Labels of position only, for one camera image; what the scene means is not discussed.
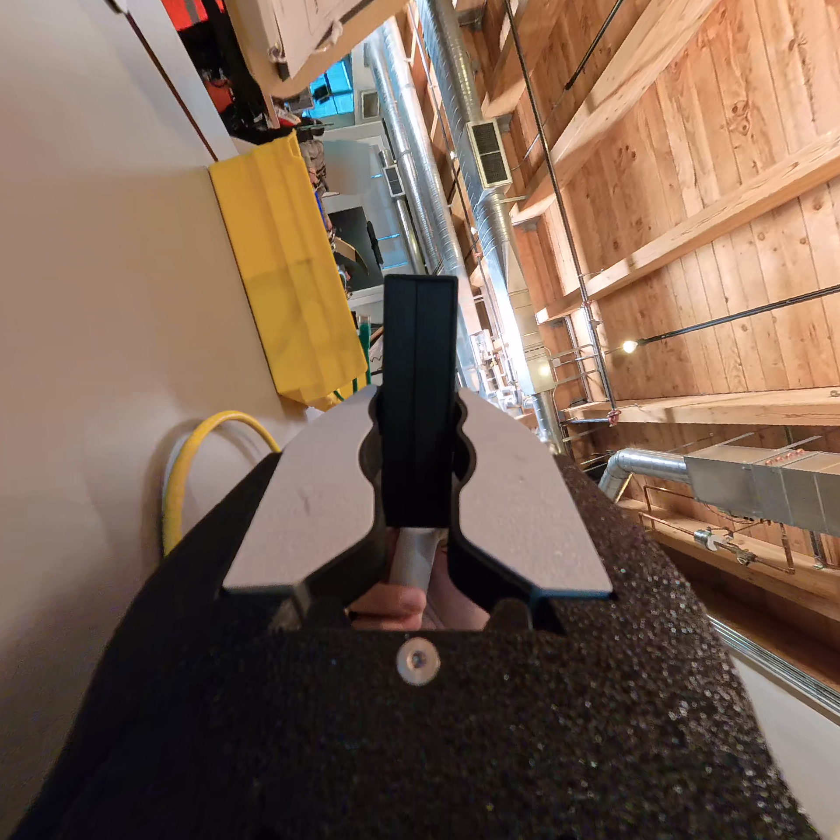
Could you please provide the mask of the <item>yellow plastic bin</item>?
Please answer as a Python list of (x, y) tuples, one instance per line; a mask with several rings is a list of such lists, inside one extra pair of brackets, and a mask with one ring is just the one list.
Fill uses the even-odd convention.
[(209, 174), (276, 392), (328, 411), (366, 362), (297, 137)]

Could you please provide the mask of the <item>copper pipe with valve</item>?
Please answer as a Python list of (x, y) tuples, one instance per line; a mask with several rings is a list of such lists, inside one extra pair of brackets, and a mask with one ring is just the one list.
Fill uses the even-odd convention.
[(641, 510), (636, 517), (640, 524), (657, 535), (668, 536), (706, 553), (719, 553), (745, 568), (760, 565), (789, 576), (804, 570), (838, 572), (837, 564), (797, 553), (788, 542), (783, 545), (763, 542), (742, 532), (711, 526), (672, 511)]

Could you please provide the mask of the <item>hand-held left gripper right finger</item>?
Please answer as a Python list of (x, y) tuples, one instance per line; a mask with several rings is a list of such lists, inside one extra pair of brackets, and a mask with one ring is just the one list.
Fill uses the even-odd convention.
[(468, 388), (455, 397), (448, 574), (486, 613), (603, 601), (613, 583), (549, 447)]

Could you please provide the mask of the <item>orange safety vest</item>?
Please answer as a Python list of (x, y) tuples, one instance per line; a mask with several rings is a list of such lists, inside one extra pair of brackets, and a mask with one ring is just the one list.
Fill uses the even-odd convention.
[(212, 19), (212, 15), (208, 14), (212, 5), (216, 7), (216, 17), (226, 15), (225, 5), (222, 1), (163, 1), (162, 3), (179, 33), (208, 23)]

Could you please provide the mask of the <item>large silver spiral duct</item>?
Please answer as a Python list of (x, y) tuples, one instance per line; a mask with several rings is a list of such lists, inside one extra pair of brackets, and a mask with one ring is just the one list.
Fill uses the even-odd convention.
[(423, 40), (452, 134), (461, 175), (475, 220), (486, 273), (517, 384), (534, 402), (539, 431), (565, 453), (553, 391), (553, 366), (544, 346), (501, 188), (482, 190), (467, 123), (482, 116), (476, 84), (452, 2), (417, 3)]

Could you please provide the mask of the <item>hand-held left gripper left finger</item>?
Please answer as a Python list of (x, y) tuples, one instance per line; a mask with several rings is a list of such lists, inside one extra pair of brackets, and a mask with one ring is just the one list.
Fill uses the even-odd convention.
[(375, 385), (307, 425), (283, 449), (222, 583), (223, 593), (348, 607), (384, 576), (382, 437)]

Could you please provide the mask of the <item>person's right hand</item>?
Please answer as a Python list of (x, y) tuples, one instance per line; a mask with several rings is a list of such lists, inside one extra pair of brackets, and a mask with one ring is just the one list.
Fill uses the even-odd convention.
[(488, 613), (444, 577), (430, 581), (428, 590), (379, 583), (350, 606), (354, 629), (386, 632), (479, 631)]

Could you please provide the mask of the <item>silver rectangular duct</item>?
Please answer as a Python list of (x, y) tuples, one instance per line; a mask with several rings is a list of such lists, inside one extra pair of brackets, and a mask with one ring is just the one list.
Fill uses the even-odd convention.
[(838, 453), (735, 442), (687, 455), (624, 448), (609, 458), (598, 487), (617, 501), (632, 476), (687, 485), (696, 501), (736, 518), (839, 536)]

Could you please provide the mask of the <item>white vent grille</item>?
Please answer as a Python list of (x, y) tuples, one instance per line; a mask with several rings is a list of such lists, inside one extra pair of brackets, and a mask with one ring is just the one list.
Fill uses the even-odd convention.
[(511, 170), (496, 119), (468, 122), (467, 132), (482, 190), (507, 188), (512, 184)]

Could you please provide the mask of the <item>paper-covered cardboard box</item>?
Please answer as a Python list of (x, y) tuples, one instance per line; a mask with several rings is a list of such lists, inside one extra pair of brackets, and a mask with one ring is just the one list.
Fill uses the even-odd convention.
[(407, 1), (224, 2), (252, 78), (266, 98), (303, 92), (401, 12)]

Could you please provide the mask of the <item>black ethernet switch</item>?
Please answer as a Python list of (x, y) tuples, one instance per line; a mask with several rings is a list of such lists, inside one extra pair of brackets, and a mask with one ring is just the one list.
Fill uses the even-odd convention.
[(457, 279), (390, 276), (384, 287), (381, 493), (394, 529), (446, 528), (455, 430)]

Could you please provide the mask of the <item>grey metal conduit pipe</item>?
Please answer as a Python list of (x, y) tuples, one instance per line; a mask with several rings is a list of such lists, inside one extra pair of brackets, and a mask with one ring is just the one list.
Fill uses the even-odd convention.
[(585, 277), (581, 268), (581, 262), (578, 256), (578, 251), (576, 249), (576, 245), (574, 243), (574, 236), (571, 231), (571, 223), (569, 216), (567, 214), (564, 200), (562, 197), (560, 183), (558, 181), (558, 177), (556, 175), (556, 171), (554, 169), (554, 164), (552, 160), (552, 152), (550, 145), (547, 140), (547, 136), (544, 130), (544, 123), (541, 111), (539, 110), (539, 105), (537, 102), (536, 94), (531, 82), (530, 71), (528, 67), (528, 63), (526, 61), (524, 55), (524, 48), (522, 46), (522, 40), (520, 38), (518, 32), (518, 26), (515, 22), (515, 14), (512, 12), (511, 2), (505, 1), (505, 8), (507, 12), (507, 17), (510, 22), (510, 33), (513, 40), (513, 44), (518, 56), (518, 62), (521, 68), (521, 73), (523, 76), (524, 84), (526, 86), (526, 91), (528, 93), (528, 99), (530, 102), (532, 114), (534, 117), (534, 121), (537, 125), (538, 129), (538, 137), (540, 144), (543, 149), (543, 159), (545, 165), (547, 167), (547, 174), (552, 186), (554, 201), (557, 204), (560, 212), (562, 227), (563, 227), (563, 234), (565, 242), (569, 248), (570, 256), (572, 259), (572, 264), (574, 267), (574, 276), (577, 282), (577, 287), (579, 291), (579, 295), (581, 297), (581, 305), (580, 309), (583, 311), (584, 314), (584, 324), (586, 327), (587, 336), (589, 339), (589, 344), (591, 345), (592, 354), (593, 354), (593, 361), (595, 363), (596, 371), (600, 377), (602, 389), (604, 391), (605, 398), (608, 402), (610, 407), (610, 411), (607, 414), (607, 421), (609, 423), (614, 423), (617, 421), (619, 416), (619, 410), (616, 406), (616, 399), (613, 393), (612, 384), (609, 378), (609, 375), (606, 371), (606, 363), (605, 363), (605, 356), (603, 352), (603, 348), (601, 345), (601, 341), (599, 339), (599, 335), (597, 332), (597, 328), (595, 325), (595, 320), (592, 316), (592, 307), (589, 298), (588, 291), (585, 285)]

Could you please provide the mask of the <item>hanging lamp with black rod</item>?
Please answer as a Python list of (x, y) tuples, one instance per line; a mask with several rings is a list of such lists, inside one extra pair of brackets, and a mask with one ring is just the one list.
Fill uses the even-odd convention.
[(796, 307), (802, 305), (804, 303), (810, 303), (814, 301), (819, 301), (824, 298), (828, 298), (831, 296), (835, 296), (839, 294), (839, 284), (832, 285), (830, 287), (816, 289), (808, 292), (804, 292), (799, 295), (794, 295), (792, 297), (788, 297), (779, 301), (770, 302), (763, 304), (761, 306), (751, 308), (744, 311), (739, 311), (735, 313), (728, 314), (726, 316), (722, 316), (719, 318), (714, 318), (711, 320), (707, 320), (704, 322), (699, 322), (695, 324), (691, 324), (689, 326), (681, 327), (675, 330), (667, 331), (658, 333), (656, 335), (651, 335), (645, 338), (639, 339), (628, 339), (625, 340), (620, 346), (611, 350), (612, 353), (621, 352), (623, 354), (632, 354), (638, 348), (644, 347), (651, 343), (658, 343), (663, 342), (675, 338), (684, 337), (691, 333), (696, 333), (700, 331), (704, 331), (707, 329), (714, 329), (717, 327), (722, 327), (727, 324), (741, 321), (745, 319), (752, 319), (758, 316), (762, 316), (764, 314), (769, 314), (773, 312), (777, 312), (779, 310), (784, 310), (787, 308)]

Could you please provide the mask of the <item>slim silver spiral duct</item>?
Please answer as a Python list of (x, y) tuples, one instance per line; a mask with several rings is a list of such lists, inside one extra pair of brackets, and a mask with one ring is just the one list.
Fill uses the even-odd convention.
[(427, 272), (455, 276), (460, 264), (457, 237), (395, 17), (368, 36), (364, 55)]

